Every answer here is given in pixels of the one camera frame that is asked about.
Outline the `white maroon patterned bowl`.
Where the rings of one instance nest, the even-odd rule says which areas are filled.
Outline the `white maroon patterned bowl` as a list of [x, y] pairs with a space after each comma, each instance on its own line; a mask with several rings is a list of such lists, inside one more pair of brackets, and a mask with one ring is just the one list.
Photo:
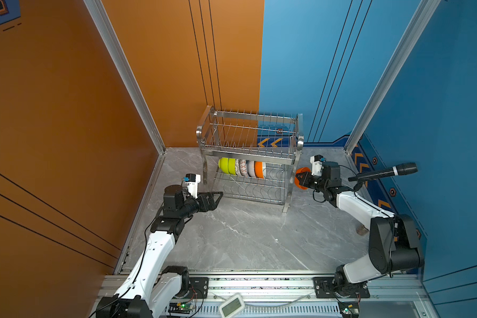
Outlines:
[[239, 159], [236, 159], [235, 160], [235, 174], [237, 176], [241, 176], [241, 166], [240, 166], [240, 160]]

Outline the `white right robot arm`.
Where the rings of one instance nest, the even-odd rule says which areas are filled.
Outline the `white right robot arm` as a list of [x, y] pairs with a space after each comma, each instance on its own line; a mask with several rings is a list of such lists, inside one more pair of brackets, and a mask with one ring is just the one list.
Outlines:
[[409, 162], [379, 172], [360, 173], [349, 178], [355, 183], [350, 188], [342, 183], [341, 166], [321, 156], [312, 157], [310, 168], [297, 170], [295, 185], [298, 188], [322, 193], [326, 202], [353, 216], [369, 233], [367, 254], [336, 269], [332, 294], [356, 297], [368, 281], [425, 264], [415, 221], [408, 215], [382, 209], [357, 193], [366, 182], [417, 171], [417, 165]]

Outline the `pink striped ceramic bowl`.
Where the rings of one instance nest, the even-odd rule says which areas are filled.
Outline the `pink striped ceramic bowl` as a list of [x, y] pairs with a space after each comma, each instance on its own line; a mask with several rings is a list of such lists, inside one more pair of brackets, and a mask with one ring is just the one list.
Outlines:
[[248, 175], [251, 177], [251, 178], [255, 178], [257, 177], [256, 176], [256, 172], [255, 172], [255, 161], [254, 160], [249, 160], [247, 162], [247, 172], [248, 172]]

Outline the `lime green bowl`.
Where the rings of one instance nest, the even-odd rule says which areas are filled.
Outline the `lime green bowl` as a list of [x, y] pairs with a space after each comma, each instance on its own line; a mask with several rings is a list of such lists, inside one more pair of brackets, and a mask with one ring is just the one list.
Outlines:
[[230, 175], [237, 175], [236, 163], [234, 158], [228, 159], [228, 172]]
[[222, 173], [229, 174], [229, 159], [228, 158], [220, 158], [218, 165]]

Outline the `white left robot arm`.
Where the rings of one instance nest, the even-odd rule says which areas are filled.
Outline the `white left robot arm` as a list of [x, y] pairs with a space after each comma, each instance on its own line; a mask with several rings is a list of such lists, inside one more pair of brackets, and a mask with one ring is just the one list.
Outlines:
[[185, 224], [196, 214], [217, 209], [223, 192], [198, 192], [195, 182], [164, 190], [163, 204], [147, 226], [143, 253], [123, 284], [103, 297], [91, 317], [160, 317], [171, 300], [186, 295], [191, 283], [185, 266], [163, 264]]

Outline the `white bowl orange outside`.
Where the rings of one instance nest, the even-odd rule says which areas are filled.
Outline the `white bowl orange outside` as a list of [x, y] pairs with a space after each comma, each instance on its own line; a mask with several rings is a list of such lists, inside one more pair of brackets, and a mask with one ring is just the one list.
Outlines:
[[266, 177], [266, 163], [256, 161], [254, 163], [255, 176], [259, 179], [265, 179]]

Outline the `blue triangle patterned bowl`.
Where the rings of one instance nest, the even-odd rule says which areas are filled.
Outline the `blue triangle patterned bowl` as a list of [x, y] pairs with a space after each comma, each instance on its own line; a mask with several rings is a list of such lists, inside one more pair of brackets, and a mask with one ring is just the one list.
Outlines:
[[242, 176], [249, 177], [248, 162], [246, 160], [239, 160], [239, 170]]

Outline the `orange plastic bowl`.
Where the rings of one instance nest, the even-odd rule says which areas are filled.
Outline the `orange plastic bowl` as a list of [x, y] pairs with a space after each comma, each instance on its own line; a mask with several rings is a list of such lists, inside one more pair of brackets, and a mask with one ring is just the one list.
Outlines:
[[295, 173], [295, 185], [302, 190], [307, 190], [311, 181], [312, 173], [308, 167], [297, 169]]

